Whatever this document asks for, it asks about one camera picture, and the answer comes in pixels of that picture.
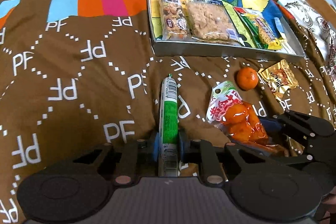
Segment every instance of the brown bedsheet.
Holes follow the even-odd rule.
[[[258,70],[275,64],[156,57],[146,10],[121,17],[117,27],[112,24],[118,25],[118,17],[105,15],[70,16],[46,28],[50,2],[21,0],[6,18],[0,45],[0,210],[14,203],[18,217],[14,211],[0,216],[10,222],[24,220],[15,194],[28,175],[99,143],[147,138],[158,127],[161,83],[169,73],[180,84],[179,126],[189,138],[223,146],[228,138],[205,121],[211,88],[216,82],[235,82],[244,66]],[[238,91],[260,116],[291,109],[335,124],[335,90],[315,41],[295,22],[291,25],[309,57],[290,64],[300,87],[280,104],[262,81],[254,90]]]

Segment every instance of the brown oval logo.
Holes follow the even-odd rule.
[[[173,23],[173,21],[171,19],[167,19],[166,22],[167,22],[167,26],[169,28],[173,28],[174,27],[174,23]]]

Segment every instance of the ribbed gray surface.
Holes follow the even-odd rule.
[[[197,178],[142,178],[118,189],[107,205],[80,224],[266,224],[239,211],[225,192]],[[314,224],[307,219],[296,224]]]

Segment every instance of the packaged nut snack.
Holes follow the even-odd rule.
[[[162,23],[162,40],[184,40],[189,27],[180,0],[158,0]]]
[[[258,73],[267,81],[269,88],[278,101],[281,101],[287,90],[293,90],[299,86],[299,82],[285,59],[268,69],[259,70]]]
[[[238,33],[221,0],[186,0],[193,38],[238,42]]]
[[[283,146],[270,143],[270,138],[252,105],[241,99],[230,81],[212,89],[206,118],[209,123],[214,122],[233,141],[273,155],[288,156],[288,150]]]
[[[258,48],[265,50],[282,49],[280,40],[276,38],[260,12],[240,7],[234,7],[234,10],[250,30]]]

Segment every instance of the green label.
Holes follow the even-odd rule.
[[[163,143],[177,143],[177,104],[164,102]]]

